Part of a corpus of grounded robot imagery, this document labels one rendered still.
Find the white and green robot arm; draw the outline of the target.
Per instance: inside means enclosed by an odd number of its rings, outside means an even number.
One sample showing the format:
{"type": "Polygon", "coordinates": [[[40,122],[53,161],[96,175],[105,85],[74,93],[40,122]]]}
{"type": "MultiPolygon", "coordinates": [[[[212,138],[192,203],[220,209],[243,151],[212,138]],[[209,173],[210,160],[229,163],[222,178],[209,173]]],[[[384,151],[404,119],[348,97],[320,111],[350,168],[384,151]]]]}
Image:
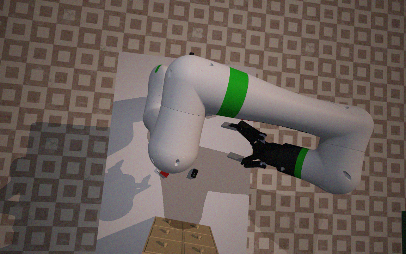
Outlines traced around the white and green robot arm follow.
{"type": "Polygon", "coordinates": [[[190,168],[198,157],[206,114],[267,123],[320,137],[314,150],[284,143],[277,171],[331,194],[359,186],[374,130],[363,108],[304,96],[243,71],[190,55],[151,71],[143,122],[148,154],[165,173],[190,168]]]}

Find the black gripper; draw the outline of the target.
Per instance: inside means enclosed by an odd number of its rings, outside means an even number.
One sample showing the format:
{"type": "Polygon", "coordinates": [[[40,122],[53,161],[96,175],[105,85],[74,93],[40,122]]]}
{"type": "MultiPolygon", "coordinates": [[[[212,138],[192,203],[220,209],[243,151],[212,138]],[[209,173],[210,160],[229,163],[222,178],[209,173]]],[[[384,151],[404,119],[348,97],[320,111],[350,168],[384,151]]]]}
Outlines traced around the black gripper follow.
{"type": "Polygon", "coordinates": [[[243,120],[238,124],[224,122],[221,127],[238,131],[250,142],[253,148],[253,155],[244,157],[230,152],[227,155],[228,158],[241,162],[241,165],[244,165],[245,168],[265,169],[267,165],[276,167],[276,157],[282,146],[281,144],[267,143],[265,141],[265,133],[258,131],[243,120]],[[255,161],[257,159],[260,159],[260,161],[255,161]]]}

